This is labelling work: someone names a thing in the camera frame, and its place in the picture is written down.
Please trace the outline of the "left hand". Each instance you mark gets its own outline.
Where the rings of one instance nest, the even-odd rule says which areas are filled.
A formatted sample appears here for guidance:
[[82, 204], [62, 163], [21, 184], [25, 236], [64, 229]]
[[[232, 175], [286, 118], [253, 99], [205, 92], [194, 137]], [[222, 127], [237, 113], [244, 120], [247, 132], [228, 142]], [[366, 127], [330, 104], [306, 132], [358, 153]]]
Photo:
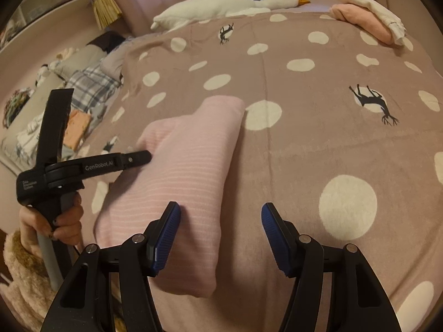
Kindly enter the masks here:
[[74, 194], [73, 206], [59, 215], [52, 224], [32, 207], [20, 208], [20, 240], [22, 246], [31, 251], [38, 245], [38, 234], [67, 245], [77, 245], [82, 237], [80, 219], [83, 216], [82, 199]]

